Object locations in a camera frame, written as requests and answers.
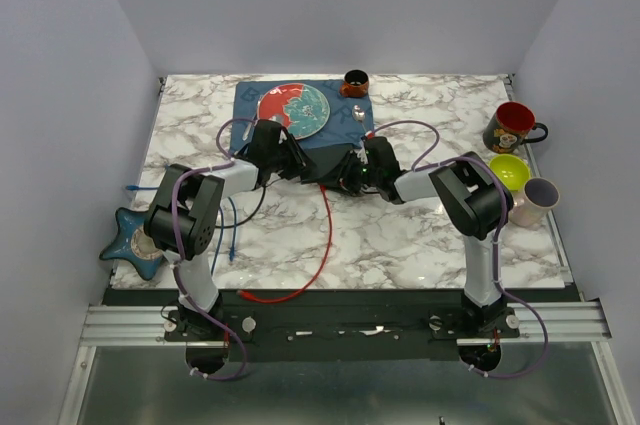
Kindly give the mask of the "black network switch box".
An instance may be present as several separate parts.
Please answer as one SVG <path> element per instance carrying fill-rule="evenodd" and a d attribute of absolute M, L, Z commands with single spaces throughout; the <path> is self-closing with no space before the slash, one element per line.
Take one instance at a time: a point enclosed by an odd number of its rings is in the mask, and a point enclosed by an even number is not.
<path fill-rule="evenodd" d="M 353 146 L 350 144 L 335 144 L 306 150 L 306 167 L 301 172 L 300 181 L 303 184 L 321 185 L 336 182 L 338 169 L 345 164 L 352 150 Z"/>

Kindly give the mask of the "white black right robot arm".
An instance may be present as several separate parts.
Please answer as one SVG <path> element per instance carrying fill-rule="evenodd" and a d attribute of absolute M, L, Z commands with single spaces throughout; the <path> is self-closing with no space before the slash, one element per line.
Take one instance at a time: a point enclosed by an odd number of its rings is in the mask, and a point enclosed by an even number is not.
<path fill-rule="evenodd" d="M 496 325 L 492 305 L 502 295 L 500 239 L 513 207 L 509 190 L 474 152 L 416 170 L 403 169 L 384 137 L 368 138 L 357 149 L 339 144 L 309 153 L 305 179 L 350 196 L 372 189 L 393 204 L 438 198 L 462 234 L 466 261 L 464 295 L 472 305 L 460 312 L 460 324 L 480 337 Z"/>

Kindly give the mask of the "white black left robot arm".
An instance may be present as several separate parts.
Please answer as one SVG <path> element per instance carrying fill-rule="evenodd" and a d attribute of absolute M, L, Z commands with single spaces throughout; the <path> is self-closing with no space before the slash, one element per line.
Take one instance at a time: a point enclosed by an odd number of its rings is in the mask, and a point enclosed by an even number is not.
<path fill-rule="evenodd" d="M 144 233 L 173 265 L 179 303 L 192 310 L 187 327 L 201 340 L 214 338 L 222 325 L 214 309 L 219 291 L 204 256 L 221 202 L 266 185 L 273 174 L 290 180 L 313 167 L 286 127 L 265 119 L 256 122 L 247 144 L 225 157 L 215 166 L 169 165 L 144 221 Z"/>

